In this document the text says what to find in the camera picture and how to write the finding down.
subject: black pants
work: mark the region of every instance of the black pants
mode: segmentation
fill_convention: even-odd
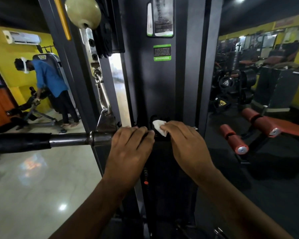
[[[62,91],[61,94],[56,97],[56,100],[63,117],[63,123],[69,123],[68,113],[71,114],[74,122],[79,122],[79,117],[77,116],[71,98],[69,96],[69,92],[67,90]]]

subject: blue shirt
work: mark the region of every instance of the blue shirt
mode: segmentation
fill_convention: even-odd
[[[37,74],[37,87],[48,87],[55,97],[58,97],[62,91],[68,90],[62,77],[58,72],[42,60],[32,60],[34,70]]]

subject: black hair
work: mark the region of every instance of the black hair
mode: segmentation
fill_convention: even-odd
[[[14,60],[14,66],[16,67],[17,70],[19,71],[24,71],[24,64],[21,59],[15,59]]]

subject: beige rubber ball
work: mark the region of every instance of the beige rubber ball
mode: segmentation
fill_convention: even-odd
[[[66,0],[65,10],[71,22],[79,27],[96,29],[101,21],[101,11],[95,0]]]

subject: black ceiling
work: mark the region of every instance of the black ceiling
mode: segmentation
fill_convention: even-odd
[[[299,14],[299,0],[224,0],[220,35]],[[38,0],[0,0],[0,26],[49,32]]]

